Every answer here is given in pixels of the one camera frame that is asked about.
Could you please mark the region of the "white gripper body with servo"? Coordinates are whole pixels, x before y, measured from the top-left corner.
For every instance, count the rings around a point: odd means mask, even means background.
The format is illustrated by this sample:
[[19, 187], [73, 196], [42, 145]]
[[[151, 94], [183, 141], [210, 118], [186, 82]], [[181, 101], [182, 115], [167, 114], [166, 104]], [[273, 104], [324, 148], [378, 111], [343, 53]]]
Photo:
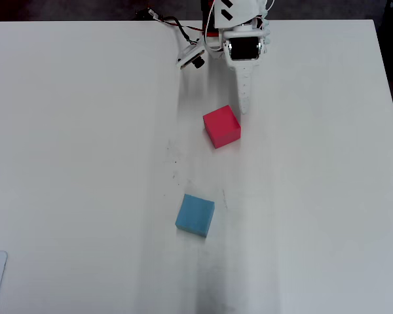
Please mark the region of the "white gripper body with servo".
[[215, 59], [223, 59], [230, 68], [257, 65], [267, 51], [271, 34], [268, 26], [239, 25], [218, 29]]

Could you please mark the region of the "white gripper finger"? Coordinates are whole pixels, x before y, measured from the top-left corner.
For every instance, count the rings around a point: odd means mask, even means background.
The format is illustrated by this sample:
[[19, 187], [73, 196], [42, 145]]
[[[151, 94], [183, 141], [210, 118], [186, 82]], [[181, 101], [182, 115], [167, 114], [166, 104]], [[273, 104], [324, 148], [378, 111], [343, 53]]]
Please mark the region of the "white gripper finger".
[[246, 114], [251, 104], [253, 65], [244, 65], [235, 69], [240, 112]]

